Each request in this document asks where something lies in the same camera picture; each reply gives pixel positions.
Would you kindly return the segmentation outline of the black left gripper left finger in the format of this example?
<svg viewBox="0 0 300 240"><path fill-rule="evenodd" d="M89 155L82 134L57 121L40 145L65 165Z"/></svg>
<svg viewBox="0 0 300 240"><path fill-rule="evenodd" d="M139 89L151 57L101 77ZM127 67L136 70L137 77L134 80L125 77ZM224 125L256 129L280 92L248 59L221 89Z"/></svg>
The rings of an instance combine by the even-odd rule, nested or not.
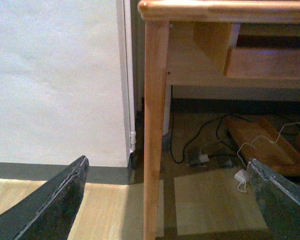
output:
<svg viewBox="0 0 300 240"><path fill-rule="evenodd" d="M81 156L0 214L0 240L66 240L81 206L89 160Z"/></svg>

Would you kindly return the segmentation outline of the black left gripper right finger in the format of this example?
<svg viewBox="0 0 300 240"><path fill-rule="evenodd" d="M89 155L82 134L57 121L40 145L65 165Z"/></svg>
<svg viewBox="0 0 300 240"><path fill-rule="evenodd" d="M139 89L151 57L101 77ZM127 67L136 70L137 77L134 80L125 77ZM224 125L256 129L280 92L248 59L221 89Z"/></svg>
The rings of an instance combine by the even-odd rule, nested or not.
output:
<svg viewBox="0 0 300 240"><path fill-rule="evenodd" d="M246 172L272 238L300 240L300 186L255 158Z"/></svg>

